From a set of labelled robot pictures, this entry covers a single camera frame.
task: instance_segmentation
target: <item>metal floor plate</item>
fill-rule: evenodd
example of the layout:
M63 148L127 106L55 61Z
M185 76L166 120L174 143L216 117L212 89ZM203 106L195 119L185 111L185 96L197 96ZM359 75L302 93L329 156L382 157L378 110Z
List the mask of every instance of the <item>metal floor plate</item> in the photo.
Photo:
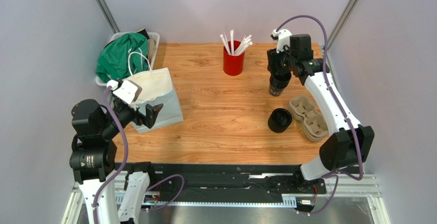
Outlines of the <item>metal floor plate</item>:
M326 198L317 200L316 208L326 203ZM83 205L78 224L87 224L88 216ZM310 223L375 223L367 198L337 198L328 209L316 216L296 214L294 209L285 208L233 208L170 206L161 211L142 212L140 224L310 224Z
M147 192L145 195L155 195L156 192ZM115 203L121 205L124 199L124 193L115 194ZM166 201L159 201L156 205L160 206L167 203ZM145 201L143 206L154 206L154 201ZM263 203L253 203L253 202L181 202L175 201L169 206L194 206L194 207L256 207L256 208L296 208L296 197L288 196L283 194L282 202L263 202Z

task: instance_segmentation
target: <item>green towel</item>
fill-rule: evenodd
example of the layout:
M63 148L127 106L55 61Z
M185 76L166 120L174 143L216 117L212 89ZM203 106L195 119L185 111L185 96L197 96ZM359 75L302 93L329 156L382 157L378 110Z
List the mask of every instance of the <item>green towel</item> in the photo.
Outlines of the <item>green towel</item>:
M97 61L97 76L105 83L111 79L124 79L130 76L127 66L130 52L138 52L146 56L147 38L139 33L123 34L120 38L107 45L100 53ZM144 57L139 54L130 56L132 73L147 70L148 65Z

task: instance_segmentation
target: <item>black bracket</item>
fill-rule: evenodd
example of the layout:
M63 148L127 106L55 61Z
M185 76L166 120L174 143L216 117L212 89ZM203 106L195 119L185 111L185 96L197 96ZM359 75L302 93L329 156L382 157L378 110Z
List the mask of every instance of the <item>black bracket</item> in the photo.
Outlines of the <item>black bracket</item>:
M133 218L131 217L131 218L129 218L128 221L122 221L122 222L120 222L120 224L135 224L135 222L133 221Z
M115 154L117 146L112 140L102 140L94 138L98 145L106 143L104 146L84 146L77 144L77 135L74 137L71 149L70 167L73 169L74 181L83 184L84 180L99 179L100 182L106 180L106 176L115 167Z
M164 107L163 104L151 106L150 104L146 104L146 115L143 115L139 109L136 110L136 119L134 120L135 124L138 126L144 125L148 128L152 128L155 125L156 119L158 117L159 112Z
M284 50L279 53L276 49L268 50L267 58L267 70L272 76L284 76L292 71L302 85L308 76L323 70L323 59L314 59L311 37L308 34L290 36L290 47L284 46Z
M365 162L375 133L371 126L361 125L355 129L355 132L360 144L361 157ZM320 147L319 155L323 166L329 171L358 164L352 131L340 129L339 132L333 133Z
M264 188L270 192L279 194L296 192L314 194L313 186L315 186L319 192L323 193L326 191L324 187L325 181L323 179L300 181L298 178L299 175L296 173L293 175L271 176L264 185Z
M271 34L270 37L271 37L273 40L278 40L278 39L279 39L278 36L273 36L273 34Z
M131 164L129 169L127 170L127 174L125 177L125 186L124 189L126 191L129 183L129 175L133 174L134 172L143 172L148 173L150 178L150 184L153 185L156 182L156 174L155 174L155 168L153 167L153 164L149 161L145 162L136 162L134 164Z

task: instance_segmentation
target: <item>label on motor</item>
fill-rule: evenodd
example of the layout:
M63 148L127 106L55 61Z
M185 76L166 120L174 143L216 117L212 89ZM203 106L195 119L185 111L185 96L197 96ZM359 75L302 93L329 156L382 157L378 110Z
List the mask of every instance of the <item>label on motor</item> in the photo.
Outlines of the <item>label on motor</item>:
M88 169L94 168L94 155L88 155L85 157L85 162L87 164Z

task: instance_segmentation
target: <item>black cup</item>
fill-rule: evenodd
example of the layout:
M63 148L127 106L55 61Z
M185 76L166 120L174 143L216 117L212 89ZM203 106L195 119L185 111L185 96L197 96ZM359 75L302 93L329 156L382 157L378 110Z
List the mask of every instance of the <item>black cup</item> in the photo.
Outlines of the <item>black cup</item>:
M269 117L267 124L270 130L275 133L284 132L291 124L292 118L290 112L286 109L275 109Z
M291 73L285 74L285 75L276 75L270 76L270 87L269 92L273 96L279 96L284 88L288 86L288 83L291 79Z

